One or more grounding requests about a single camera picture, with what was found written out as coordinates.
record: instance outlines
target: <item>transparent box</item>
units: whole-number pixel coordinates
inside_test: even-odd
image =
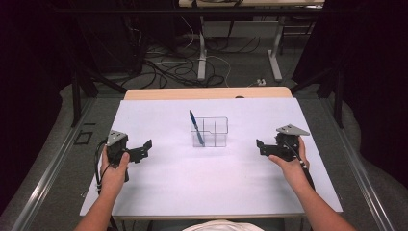
[[[224,147],[227,145],[227,117],[196,117],[198,131],[192,121],[190,130],[194,147]]]

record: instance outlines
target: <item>desk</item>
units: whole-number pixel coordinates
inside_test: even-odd
[[[189,110],[196,116],[227,116],[227,146],[192,147]],[[288,123],[310,131],[297,100],[286,88],[130,90],[120,103],[112,129],[129,135],[128,148],[149,139],[153,147],[141,163],[129,164],[130,180],[116,200],[113,216],[303,216],[281,169],[259,154],[255,142],[274,143],[275,129]],[[341,212],[313,134],[304,141],[318,193]],[[97,197],[94,185],[93,179],[81,216]]]
[[[192,0],[179,0],[179,6],[191,8]],[[199,8],[218,8],[233,7],[235,2],[231,3],[210,3],[197,0]],[[293,7],[293,6],[315,6],[322,5],[324,0],[243,0],[240,7]],[[228,22],[205,22],[201,17],[202,33],[200,33],[200,58],[198,65],[198,79],[205,78],[205,66],[207,50],[205,49],[204,37],[227,37]],[[268,58],[272,68],[275,81],[282,81],[282,74],[279,64],[276,60],[279,42],[282,36],[285,17],[280,17],[279,21],[245,21],[235,22],[234,29],[231,31],[231,37],[273,37],[273,47],[268,50]]]

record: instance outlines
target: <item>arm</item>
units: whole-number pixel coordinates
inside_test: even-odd
[[[117,168],[109,167],[106,146],[104,147],[101,170],[106,169],[106,171],[102,177],[101,193],[75,230],[107,229],[115,200],[125,180],[125,171],[128,163],[129,154],[125,152]]]
[[[306,159],[305,145],[299,138],[299,155],[309,167]],[[305,210],[306,216],[315,231],[319,230],[355,230],[351,224],[337,214],[309,185],[300,162],[295,159],[286,162],[277,156],[270,155],[269,158],[282,168],[283,174],[292,187],[294,193]]]

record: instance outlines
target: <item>white tabletop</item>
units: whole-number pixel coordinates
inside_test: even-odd
[[[228,117],[226,147],[193,147],[197,117]],[[274,144],[276,128],[309,131],[295,98],[123,100],[112,129],[132,149],[152,140],[148,158],[129,164],[130,180],[116,200],[118,218],[264,218],[304,215],[281,169],[259,154],[256,139]],[[311,136],[303,137],[317,192],[342,211]],[[80,215],[97,197],[95,179]]]
[[[191,7],[192,0],[179,0],[180,7]],[[324,0],[243,0],[241,7],[284,7],[284,6],[316,6],[322,5]],[[231,7],[231,3],[211,3],[197,0],[198,7]]]

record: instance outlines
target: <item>human hand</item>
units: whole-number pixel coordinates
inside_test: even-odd
[[[123,183],[125,181],[125,171],[129,163],[129,158],[130,158],[129,153],[127,152],[123,153],[119,166],[114,168],[109,164],[107,147],[104,146],[102,151],[102,166],[101,166],[102,177],[102,189],[100,193],[101,196],[109,196],[116,198],[119,195],[120,190],[122,189]]]
[[[305,163],[307,168],[309,168],[310,164],[306,158],[306,148],[301,137],[299,139],[299,156],[300,159]],[[290,162],[287,162],[271,153],[269,155],[269,159],[279,165],[282,168],[283,174],[285,179],[291,185],[292,188],[298,186],[309,185],[308,180],[303,172],[302,167],[300,166],[300,162],[297,159],[294,159]]]

